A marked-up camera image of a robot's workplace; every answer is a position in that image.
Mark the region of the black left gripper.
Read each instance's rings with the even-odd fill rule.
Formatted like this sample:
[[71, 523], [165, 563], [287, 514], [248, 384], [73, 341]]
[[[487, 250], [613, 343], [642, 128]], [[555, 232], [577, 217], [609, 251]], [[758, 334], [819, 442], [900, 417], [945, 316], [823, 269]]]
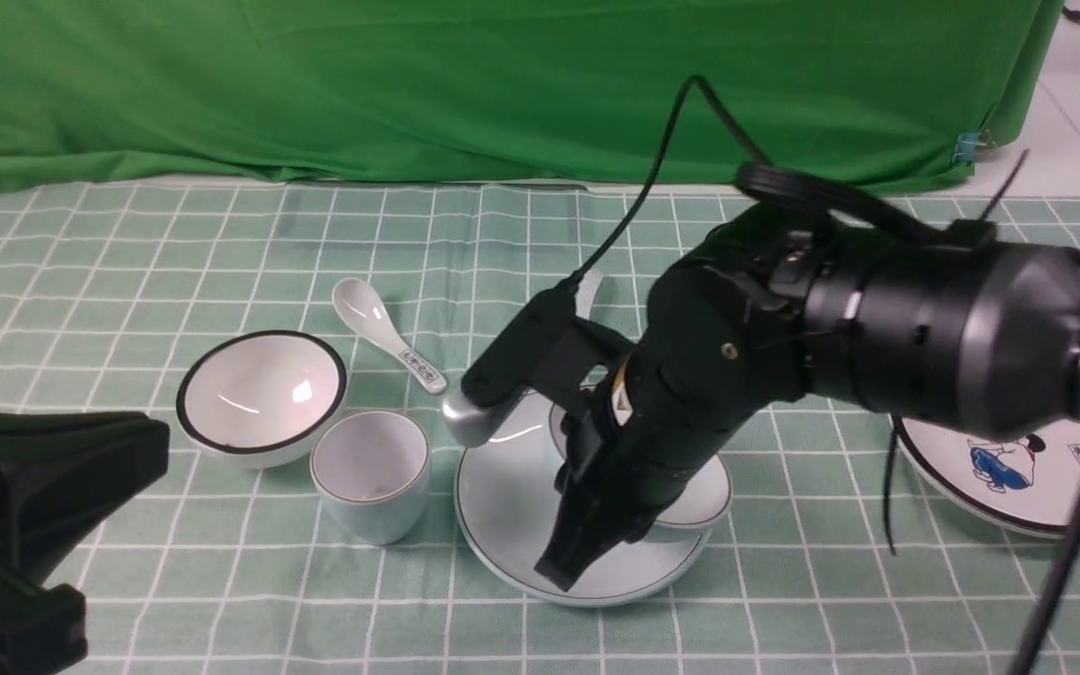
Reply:
[[87, 602], [48, 577], [168, 470], [168, 426], [143, 411], [0, 411], [0, 674], [87, 654]]

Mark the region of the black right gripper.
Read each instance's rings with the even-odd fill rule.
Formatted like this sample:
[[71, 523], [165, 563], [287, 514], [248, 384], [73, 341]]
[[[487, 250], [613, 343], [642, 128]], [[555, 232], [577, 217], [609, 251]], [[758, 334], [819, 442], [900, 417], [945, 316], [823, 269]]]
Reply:
[[756, 411], [802, 399], [821, 333], [806, 295], [841, 225], [755, 204], [654, 281], [647, 325], [570, 424], [557, 516], [534, 565], [562, 591], [635, 543]]

